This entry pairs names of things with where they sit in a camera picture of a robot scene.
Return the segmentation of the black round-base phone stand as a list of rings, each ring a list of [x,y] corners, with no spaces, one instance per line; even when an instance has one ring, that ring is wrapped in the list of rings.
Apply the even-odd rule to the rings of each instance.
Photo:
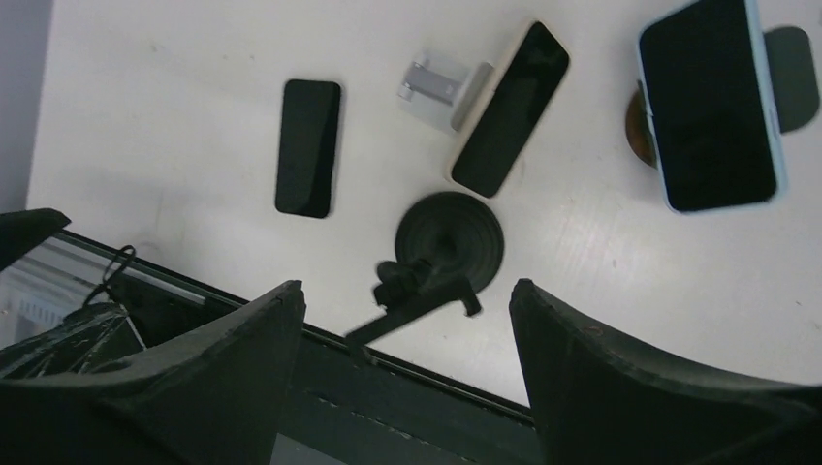
[[[371,363],[368,344],[452,302],[468,318],[479,315],[478,294],[497,275],[504,252],[502,227],[482,201],[458,192],[420,199],[399,222],[395,259],[376,265],[372,295],[384,314],[344,336],[348,351]]]

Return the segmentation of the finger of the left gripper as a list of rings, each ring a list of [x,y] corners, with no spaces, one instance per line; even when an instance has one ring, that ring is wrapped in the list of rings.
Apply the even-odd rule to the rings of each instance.
[[[117,303],[87,305],[57,327],[1,351],[3,379],[90,373],[147,349],[128,310]]]
[[[5,270],[71,223],[53,208],[37,208],[1,214],[0,268]]]

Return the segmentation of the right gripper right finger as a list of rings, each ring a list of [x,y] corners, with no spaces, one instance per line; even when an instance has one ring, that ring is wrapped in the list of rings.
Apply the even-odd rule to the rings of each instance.
[[[658,349],[521,279],[509,305],[548,464],[817,464],[821,389]]]

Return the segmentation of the lavender phone black screen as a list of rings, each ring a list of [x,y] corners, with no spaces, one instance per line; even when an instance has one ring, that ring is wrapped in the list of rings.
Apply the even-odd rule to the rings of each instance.
[[[283,88],[274,206],[324,219],[332,210],[342,87],[292,78]]]

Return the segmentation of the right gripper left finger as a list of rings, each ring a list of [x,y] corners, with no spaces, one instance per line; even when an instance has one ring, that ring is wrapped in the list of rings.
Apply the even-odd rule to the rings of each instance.
[[[5,464],[267,464],[306,305],[287,281],[88,373],[1,384]]]

